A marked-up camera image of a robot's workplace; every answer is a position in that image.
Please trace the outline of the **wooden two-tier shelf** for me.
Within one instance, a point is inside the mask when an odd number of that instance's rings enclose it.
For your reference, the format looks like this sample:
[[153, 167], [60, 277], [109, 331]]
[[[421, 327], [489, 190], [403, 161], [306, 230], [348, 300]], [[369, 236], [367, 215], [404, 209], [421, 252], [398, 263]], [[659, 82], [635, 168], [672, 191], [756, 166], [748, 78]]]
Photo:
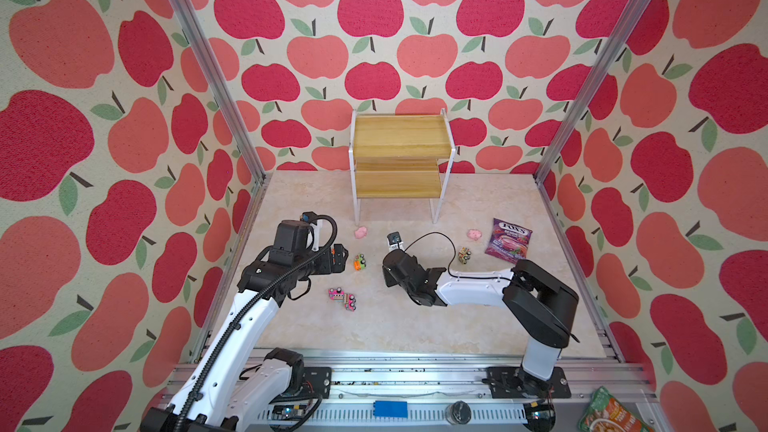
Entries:
[[446, 110], [437, 115], [355, 111], [348, 147], [354, 222], [364, 199], [426, 199], [439, 220], [457, 155]]

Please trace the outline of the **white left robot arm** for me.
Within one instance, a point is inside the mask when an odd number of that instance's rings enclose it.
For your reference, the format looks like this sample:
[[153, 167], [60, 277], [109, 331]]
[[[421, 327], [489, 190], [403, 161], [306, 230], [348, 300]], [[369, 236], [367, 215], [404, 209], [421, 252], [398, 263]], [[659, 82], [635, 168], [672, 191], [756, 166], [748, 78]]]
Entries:
[[329, 395], [331, 370], [306, 367], [301, 353], [269, 351], [248, 360], [279, 306], [299, 281], [345, 270], [340, 244], [287, 252], [266, 249], [247, 267], [228, 318], [195, 371], [164, 407], [151, 408], [143, 431], [246, 431], [265, 421], [275, 431], [301, 427]]

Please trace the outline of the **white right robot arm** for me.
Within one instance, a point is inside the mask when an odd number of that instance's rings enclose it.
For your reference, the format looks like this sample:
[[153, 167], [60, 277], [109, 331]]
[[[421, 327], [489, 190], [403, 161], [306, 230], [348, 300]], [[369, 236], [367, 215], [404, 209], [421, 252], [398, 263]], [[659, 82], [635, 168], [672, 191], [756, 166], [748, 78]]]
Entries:
[[425, 269], [416, 257], [395, 249], [383, 259], [382, 270], [388, 287], [401, 287], [420, 306], [470, 304], [511, 312], [529, 334], [521, 363], [526, 379], [549, 381], [572, 338], [578, 294], [531, 260], [504, 270], [455, 273]]

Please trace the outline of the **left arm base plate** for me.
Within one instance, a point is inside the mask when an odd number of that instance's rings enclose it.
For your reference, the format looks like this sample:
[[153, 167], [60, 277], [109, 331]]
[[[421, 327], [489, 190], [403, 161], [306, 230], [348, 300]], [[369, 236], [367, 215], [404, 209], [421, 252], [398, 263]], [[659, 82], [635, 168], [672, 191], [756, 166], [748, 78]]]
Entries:
[[278, 400], [309, 400], [321, 397], [328, 399], [332, 385], [331, 367], [305, 367], [300, 379], [292, 378], [289, 389], [278, 395]]

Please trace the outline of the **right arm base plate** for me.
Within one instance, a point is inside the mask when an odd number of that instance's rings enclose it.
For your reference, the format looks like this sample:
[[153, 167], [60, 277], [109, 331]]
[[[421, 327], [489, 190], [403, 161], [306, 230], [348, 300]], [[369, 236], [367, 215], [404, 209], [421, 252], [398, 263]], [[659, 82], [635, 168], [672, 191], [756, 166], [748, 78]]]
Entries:
[[572, 392], [561, 367], [555, 367], [547, 380], [518, 367], [488, 367], [482, 383], [494, 399], [570, 399]]

